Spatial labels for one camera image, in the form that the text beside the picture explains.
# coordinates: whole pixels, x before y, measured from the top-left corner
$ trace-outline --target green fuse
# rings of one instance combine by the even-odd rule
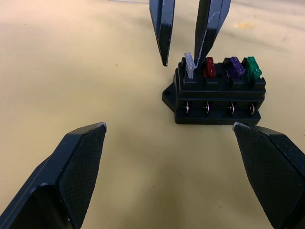
[[[260,78],[262,71],[259,69],[258,64],[253,56],[244,59],[243,63],[245,63],[246,70],[246,74],[244,76],[245,79],[251,81]]]

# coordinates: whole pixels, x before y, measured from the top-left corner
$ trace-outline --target table surface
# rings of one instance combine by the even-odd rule
[[[85,229],[271,229],[231,126],[177,125],[161,101],[193,52],[197,0],[176,2],[168,67],[148,4],[0,1],[0,213],[62,137],[106,122]],[[255,56],[259,123],[305,151],[303,0],[233,0],[209,56]]]

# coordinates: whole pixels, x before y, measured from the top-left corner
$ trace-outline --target blade fuse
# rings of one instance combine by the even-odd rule
[[[253,56],[243,59],[243,66],[245,66],[244,79],[248,81],[257,80],[262,75],[262,71],[259,69],[258,64]]]
[[[230,59],[232,67],[228,69],[228,76],[233,79],[241,79],[245,74],[245,69],[242,64],[239,62],[239,59],[235,56]]]
[[[207,57],[206,68],[204,70],[204,77],[208,79],[214,79],[216,77],[216,71],[214,66],[214,61],[212,57]]]

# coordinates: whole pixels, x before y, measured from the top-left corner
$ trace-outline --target black fuse box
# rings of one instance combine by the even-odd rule
[[[261,119],[258,109],[264,101],[264,78],[233,78],[228,74],[230,58],[214,64],[215,77],[207,78],[202,64],[187,76],[183,57],[173,83],[162,94],[163,102],[174,112],[177,124],[232,125],[235,122],[255,125]]]

